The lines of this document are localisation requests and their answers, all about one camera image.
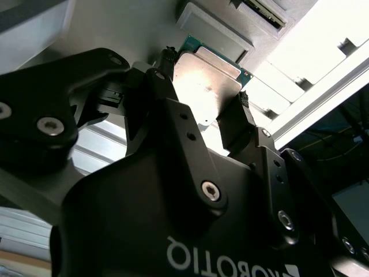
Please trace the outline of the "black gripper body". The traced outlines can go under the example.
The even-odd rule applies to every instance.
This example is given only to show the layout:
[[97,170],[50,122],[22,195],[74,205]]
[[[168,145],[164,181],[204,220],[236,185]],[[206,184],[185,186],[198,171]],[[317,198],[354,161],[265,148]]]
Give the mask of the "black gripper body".
[[212,223],[181,222],[162,202],[140,203],[123,219],[88,218],[59,224],[52,259],[60,276],[367,276],[368,247],[360,259],[331,259],[307,236],[288,249],[263,237],[251,168],[209,151],[228,197]]

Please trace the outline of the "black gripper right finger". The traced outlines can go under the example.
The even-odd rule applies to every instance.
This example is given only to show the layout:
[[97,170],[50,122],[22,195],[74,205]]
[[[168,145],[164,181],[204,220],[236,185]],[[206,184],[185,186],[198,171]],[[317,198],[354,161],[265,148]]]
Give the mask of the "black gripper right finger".
[[255,124],[248,96],[241,91],[216,118],[229,157],[251,168],[263,237],[288,249],[303,236],[331,259],[360,259],[360,234],[332,197],[320,189],[294,150],[276,150],[272,136]]

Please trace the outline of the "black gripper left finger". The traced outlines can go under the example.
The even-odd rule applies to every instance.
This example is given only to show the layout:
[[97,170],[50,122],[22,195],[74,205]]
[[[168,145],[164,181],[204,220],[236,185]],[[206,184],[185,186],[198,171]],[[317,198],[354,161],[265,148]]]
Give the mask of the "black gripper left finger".
[[[97,48],[1,76],[1,198],[52,224],[123,219],[162,202],[181,222],[212,223],[228,197],[172,80],[176,51],[146,71]],[[87,177],[71,163],[83,128],[120,114],[127,156]]]

